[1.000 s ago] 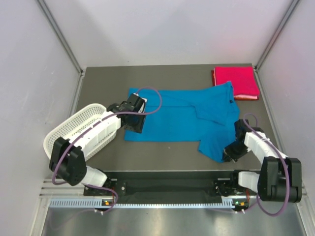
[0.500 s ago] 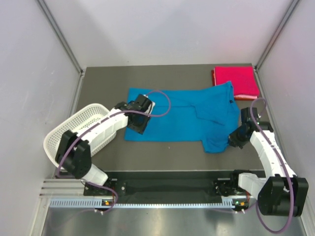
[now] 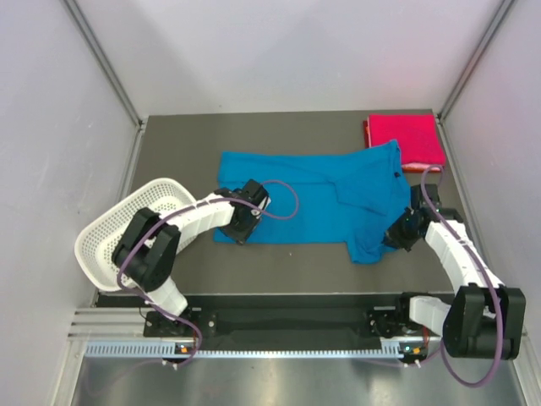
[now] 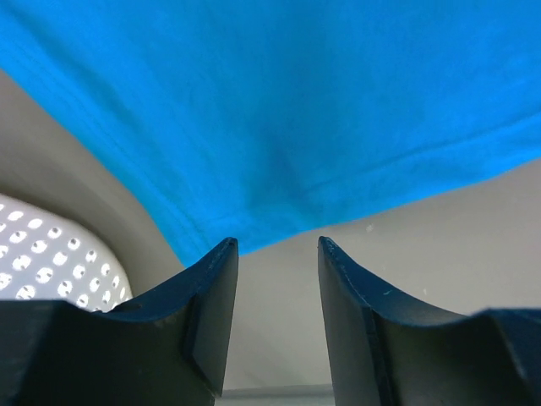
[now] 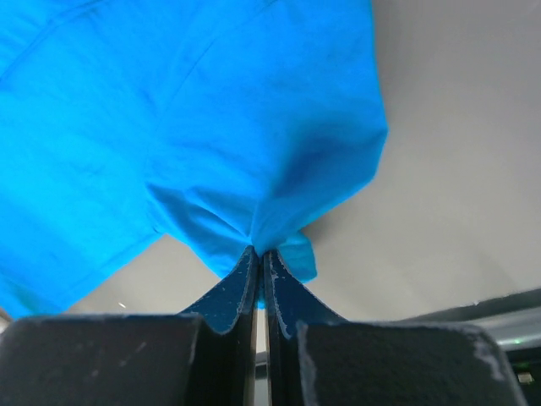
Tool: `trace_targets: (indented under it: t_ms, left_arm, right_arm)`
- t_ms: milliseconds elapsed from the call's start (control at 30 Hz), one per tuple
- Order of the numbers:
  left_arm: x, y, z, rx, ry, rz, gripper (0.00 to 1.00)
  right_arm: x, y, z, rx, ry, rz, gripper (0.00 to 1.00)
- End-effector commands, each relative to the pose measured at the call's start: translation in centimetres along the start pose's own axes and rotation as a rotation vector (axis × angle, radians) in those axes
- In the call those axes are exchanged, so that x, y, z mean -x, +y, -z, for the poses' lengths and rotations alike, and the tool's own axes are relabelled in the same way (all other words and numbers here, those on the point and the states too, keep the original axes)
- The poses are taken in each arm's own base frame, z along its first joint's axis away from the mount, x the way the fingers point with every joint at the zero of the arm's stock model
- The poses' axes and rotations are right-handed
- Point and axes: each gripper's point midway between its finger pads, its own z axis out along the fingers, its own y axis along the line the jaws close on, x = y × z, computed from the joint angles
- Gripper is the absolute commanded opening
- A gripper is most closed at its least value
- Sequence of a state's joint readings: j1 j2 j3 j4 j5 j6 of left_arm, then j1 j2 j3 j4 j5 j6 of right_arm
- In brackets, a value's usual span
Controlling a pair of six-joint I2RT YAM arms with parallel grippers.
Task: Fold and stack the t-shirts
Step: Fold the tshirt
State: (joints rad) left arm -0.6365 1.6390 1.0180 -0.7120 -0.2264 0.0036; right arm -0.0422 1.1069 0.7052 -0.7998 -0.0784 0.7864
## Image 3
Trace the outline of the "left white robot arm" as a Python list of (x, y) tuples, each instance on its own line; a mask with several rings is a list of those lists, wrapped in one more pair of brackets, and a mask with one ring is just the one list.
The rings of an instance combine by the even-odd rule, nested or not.
[(128, 277), (134, 283), (133, 290), (163, 314), (162, 325), (173, 335), (183, 335), (191, 327), (192, 316), (186, 310), (187, 300), (171, 279), (177, 254), (214, 228), (236, 244), (246, 243), (270, 203), (265, 187), (250, 179), (241, 189), (217, 189), (204, 200), (170, 214), (139, 209), (112, 252), (119, 286), (125, 288), (122, 277)]

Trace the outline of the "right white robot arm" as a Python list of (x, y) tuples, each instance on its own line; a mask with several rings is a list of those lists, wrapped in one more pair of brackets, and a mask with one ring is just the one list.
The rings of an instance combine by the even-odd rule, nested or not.
[(440, 336), (453, 358), (515, 359), (519, 354), (526, 298), (508, 288), (484, 263), (458, 211), (441, 205), (436, 184), (411, 188), (410, 206), (385, 232), (385, 246), (410, 250), (423, 240), (448, 276), (450, 304), (432, 294), (402, 294), (394, 314), (407, 335), (423, 326)]

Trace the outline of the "blue t-shirt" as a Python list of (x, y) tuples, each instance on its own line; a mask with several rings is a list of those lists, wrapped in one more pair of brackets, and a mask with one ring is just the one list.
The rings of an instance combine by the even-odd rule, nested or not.
[(251, 244), (344, 243), (352, 262), (372, 264), (392, 249), (387, 229), (410, 202), (396, 141), (345, 155), (277, 156), (225, 151), (218, 184), (253, 179), (271, 199)]

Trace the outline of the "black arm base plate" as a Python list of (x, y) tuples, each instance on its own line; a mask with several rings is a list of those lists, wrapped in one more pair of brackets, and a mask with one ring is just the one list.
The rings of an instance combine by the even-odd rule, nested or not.
[(379, 349), (406, 333), (390, 316), (363, 307), (195, 308), (181, 317), (202, 333), (207, 351)]

